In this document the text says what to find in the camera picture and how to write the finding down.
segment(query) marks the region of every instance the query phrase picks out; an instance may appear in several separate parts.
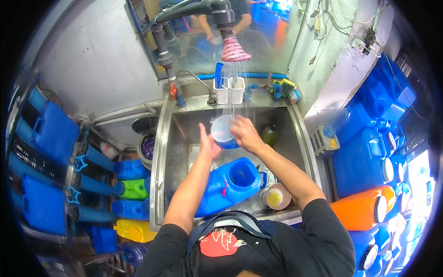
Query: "stainless steel counter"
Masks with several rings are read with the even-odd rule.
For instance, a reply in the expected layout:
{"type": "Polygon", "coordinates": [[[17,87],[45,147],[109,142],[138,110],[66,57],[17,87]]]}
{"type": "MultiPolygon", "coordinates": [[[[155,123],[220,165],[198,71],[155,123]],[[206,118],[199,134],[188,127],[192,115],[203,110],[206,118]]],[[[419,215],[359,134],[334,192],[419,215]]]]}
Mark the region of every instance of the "stainless steel counter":
{"type": "MultiPolygon", "coordinates": [[[[211,119],[226,113],[226,109],[230,108],[227,105],[211,107],[206,104],[206,101],[207,96],[189,97],[186,98],[186,107],[179,109],[175,101],[170,100],[169,97],[165,98],[152,159],[150,189],[152,231],[160,229],[172,195],[195,161],[200,147],[198,124],[203,123],[209,132],[211,119]]],[[[322,187],[314,151],[296,105],[284,99],[274,102],[270,95],[253,94],[249,103],[237,105],[235,111],[250,115],[259,133],[266,126],[277,124],[279,135],[273,148],[294,162],[319,187],[322,187]]],[[[214,161],[212,169],[242,156],[248,157],[256,166],[260,165],[260,170],[268,171],[257,157],[241,148],[223,150],[214,161]]],[[[301,213],[295,203],[291,202],[282,211],[275,211],[262,203],[260,192],[230,209],[246,211],[258,219],[282,221],[287,224],[301,222],[301,213]]],[[[195,218],[194,225],[197,226],[203,220],[204,218],[195,218]]]]}

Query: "blue brush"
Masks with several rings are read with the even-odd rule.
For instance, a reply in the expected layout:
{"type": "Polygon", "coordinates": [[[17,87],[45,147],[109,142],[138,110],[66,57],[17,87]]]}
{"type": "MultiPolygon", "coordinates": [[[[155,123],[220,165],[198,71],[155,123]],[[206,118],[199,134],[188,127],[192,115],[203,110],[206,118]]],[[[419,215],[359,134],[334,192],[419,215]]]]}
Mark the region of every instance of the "blue brush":
{"type": "Polygon", "coordinates": [[[264,171],[260,171],[258,176],[260,177],[260,188],[265,188],[268,184],[268,174],[264,171]]]}
{"type": "Polygon", "coordinates": [[[223,85],[222,71],[221,71],[222,68],[223,68],[223,63],[222,62],[218,62],[215,65],[215,84],[216,84],[218,89],[221,89],[222,85],[223,85]]]}

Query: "hand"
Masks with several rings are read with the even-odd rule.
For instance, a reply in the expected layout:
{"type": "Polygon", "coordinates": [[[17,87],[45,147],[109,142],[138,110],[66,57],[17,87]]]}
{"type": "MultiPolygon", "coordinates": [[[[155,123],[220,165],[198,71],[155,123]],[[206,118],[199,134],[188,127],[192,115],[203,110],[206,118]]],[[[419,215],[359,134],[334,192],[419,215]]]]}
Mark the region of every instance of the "hand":
{"type": "Polygon", "coordinates": [[[200,153],[212,161],[220,154],[222,149],[215,142],[212,135],[206,135],[206,128],[202,123],[198,127],[200,128],[200,153]]]}
{"type": "Polygon", "coordinates": [[[254,125],[248,118],[236,115],[231,126],[231,133],[234,135],[237,144],[252,154],[257,154],[259,150],[266,146],[261,140],[254,125]]]}
{"type": "Polygon", "coordinates": [[[210,33],[210,34],[208,35],[207,40],[209,40],[209,41],[214,41],[214,39],[215,39],[214,34],[213,34],[213,33],[210,33]]]}

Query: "blue plastic bowl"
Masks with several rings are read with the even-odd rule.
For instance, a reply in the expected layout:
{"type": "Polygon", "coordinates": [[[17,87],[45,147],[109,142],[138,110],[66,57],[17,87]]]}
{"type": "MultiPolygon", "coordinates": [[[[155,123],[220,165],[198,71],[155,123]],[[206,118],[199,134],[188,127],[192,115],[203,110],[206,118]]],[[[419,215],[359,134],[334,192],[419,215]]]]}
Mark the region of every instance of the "blue plastic bowl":
{"type": "Polygon", "coordinates": [[[234,136],[231,134],[231,120],[233,115],[217,117],[211,126],[211,134],[217,144],[223,149],[239,148],[234,136]]]}

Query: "white basket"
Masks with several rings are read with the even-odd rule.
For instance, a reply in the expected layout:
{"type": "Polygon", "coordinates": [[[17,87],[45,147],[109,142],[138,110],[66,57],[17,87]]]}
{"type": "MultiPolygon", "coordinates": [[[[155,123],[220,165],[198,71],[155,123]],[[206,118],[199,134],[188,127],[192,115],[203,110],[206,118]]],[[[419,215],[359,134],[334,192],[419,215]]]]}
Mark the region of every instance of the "white basket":
{"type": "Polygon", "coordinates": [[[217,98],[217,104],[219,105],[227,104],[229,99],[229,80],[226,77],[222,77],[222,79],[224,80],[225,89],[216,88],[217,83],[215,82],[215,78],[212,83],[212,88],[214,89],[215,97],[217,98]]]}
{"type": "Polygon", "coordinates": [[[239,88],[233,88],[232,77],[229,78],[229,99],[231,104],[241,104],[243,102],[243,93],[245,93],[245,80],[242,77],[237,77],[237,85],[239,88]]]}

